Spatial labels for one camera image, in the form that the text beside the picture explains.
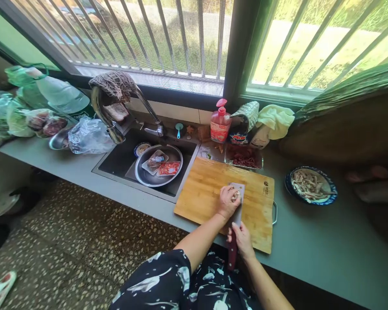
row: faucet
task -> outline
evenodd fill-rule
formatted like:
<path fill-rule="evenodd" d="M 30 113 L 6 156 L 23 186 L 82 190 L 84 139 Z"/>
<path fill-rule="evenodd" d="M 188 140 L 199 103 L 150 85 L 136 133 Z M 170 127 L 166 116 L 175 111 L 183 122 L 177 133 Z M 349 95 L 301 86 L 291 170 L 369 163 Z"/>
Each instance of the faucet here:
<path fill-rule="evenodd" d="M 142 94 L 138 86 L 136 86 L 136 95 L 144 104 L 145 108 L 148 110 L 151 116 L 154 118 L 155 124 L 157 125 L 156 130 L 145 128 L 145 131 L 147 133 L 154 134 L 158 137 L 163 137 L 166 133 L 165 127 L 162 121 L 156 115 L 155 111 L 152 109 L 152 106 L 150 105 L 150 103 L 145 99 L 144 95 Z M 120 125 L 117 124 L 117 122 L 113 121 L 110 118 L 110 116 L 105 113 L 104 109 L 101 108 L 100 96 L 101 96 L 101 90 L 99 89 L 99 87 L 97 86 L 92 87 L 92 94 L 91 94 L 92 108 L 94 109 L 95 113 L 98 115 L 99 119 L 101 119 L 101 121 L 106 125 L 109 136 L 111 137 L 112 141 L 115 144 L 120 144 L 125 141 L 125 136 L 122 133 L 122 128 Z"/>
<path fill-rule="evenodd" d="M 151 114 L 151 116 L 154 118 L 155 124 L 157 125 L 156 130 L 153 130 L 153 129 L 150 129 L 150 128 L 145 128 L 145 132 L 154 134 L 154 135 L 156 135 L 158 137 L 163 137 L 165 135 L 164 124 L 162 123 L 162 121 L 160 121 L 160 119 L 156 115 L 155 111 L 152 109 L 152 106 L 150 105 L 150 103 L 145 99 L 145 97 L 142 94 L 142 92 L 139 89 L 139 87 L 136 86 L 136 88 L 137 88 L 136 94 L 137 94 L 138 98 L 141 100 L 141 102 L 143 103 L 145 108 L 148 110 L 149 114 Z"/>
<path fill-rule="evenodd" d="M 106 115 L 105 110 L 101 108 L 100 102 L 101 90 L 99 87 L 92 87 L 91 105 L 99 119 L 106 125 L 108 134 L 115 144 L 121 144 L 125 141 L 125 136 L 122 133 L 121 126 L 117 122 L 113 121 L 110 116 Z"/>

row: red package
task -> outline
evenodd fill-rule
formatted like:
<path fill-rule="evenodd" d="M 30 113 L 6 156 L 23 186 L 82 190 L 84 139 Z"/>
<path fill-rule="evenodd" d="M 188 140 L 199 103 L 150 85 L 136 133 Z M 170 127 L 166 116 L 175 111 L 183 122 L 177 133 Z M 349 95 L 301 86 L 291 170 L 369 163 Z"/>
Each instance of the red package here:
<path fill-rule="evenodd" d="M 176 175 L 180 168 L 180 161 L 168 161 L 163 163 L 159 168 L 157 175 L 165 176 L 165 175 Z"/>

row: sink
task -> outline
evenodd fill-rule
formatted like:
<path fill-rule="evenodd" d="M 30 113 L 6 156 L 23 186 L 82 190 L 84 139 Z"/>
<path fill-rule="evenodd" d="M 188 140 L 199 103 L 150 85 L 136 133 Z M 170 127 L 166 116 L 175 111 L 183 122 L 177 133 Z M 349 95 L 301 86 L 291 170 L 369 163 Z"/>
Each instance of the sink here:
<path fill-rule="evenodd" d="M 147 187 L 139 183 L 135 177 L 135 163 L 137 158 L 134 155 L 134 148 L 141 142 L 149 142 L 151 145 L 156 145 L 160 143 L 160 140 L 153 134 L 135 127 L 131 127 L 126 132 L 125 139 L 123 143 L 117 145 L 111 152 L 107 153 L 95 168 L 93 168 L 92 172 L 176 203 L 184 181 L 197 156 L 200 143 L 197 141 L 192 142 L 185 139 L 177 139 L 172 134 L 164 136 L 162 138 L 163 143 L 175 146 L 181 151 L 183 165 L 178 176 L 170 183 L 161 187 Z"/>

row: gray countertop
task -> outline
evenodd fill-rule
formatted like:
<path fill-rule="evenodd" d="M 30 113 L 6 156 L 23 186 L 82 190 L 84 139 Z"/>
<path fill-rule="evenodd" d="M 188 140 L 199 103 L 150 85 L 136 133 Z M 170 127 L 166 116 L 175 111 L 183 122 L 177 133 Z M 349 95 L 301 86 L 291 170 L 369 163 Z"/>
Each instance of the gray countertop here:
<path fill-rule="evenodd" d="M 174 215 L 175 204 L 92 173 L 103 155 L 53 151 L 47 144 L 46 139 L 17 139 L 0 152 L 186 231 L 197 227 Z M 278 222 L 272 254 L 258 252 L 258 259 L 366 308 L 388 310 L 388 245 L 369 224 L 364 205 L 339 172 L 328 169 L 338 189 L 337 201 L 325 207 L 297 201 L 286 192 L 283 180 L 299 164 L 264 151 L 264 174 L 275 179 Z M 218 236 L 215 242 L 224 245 L 225 238 Z"/>

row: pink pump bottle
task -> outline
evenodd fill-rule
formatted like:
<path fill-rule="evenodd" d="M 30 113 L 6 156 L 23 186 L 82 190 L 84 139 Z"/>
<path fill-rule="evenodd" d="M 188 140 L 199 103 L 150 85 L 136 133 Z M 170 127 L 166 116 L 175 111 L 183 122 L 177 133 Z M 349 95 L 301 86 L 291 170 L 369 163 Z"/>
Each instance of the pink pump bottle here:
<path fill-rule="evenodd" d="M 216 104 L 219 108 L 218 111 L 214 111 L 211 115 L 211 140 L 217 143 L 225 142 L 232 123 L 230 114 L 225 111 L 224 105 L 226 103 L 226 99 L 220 99 Z"/>

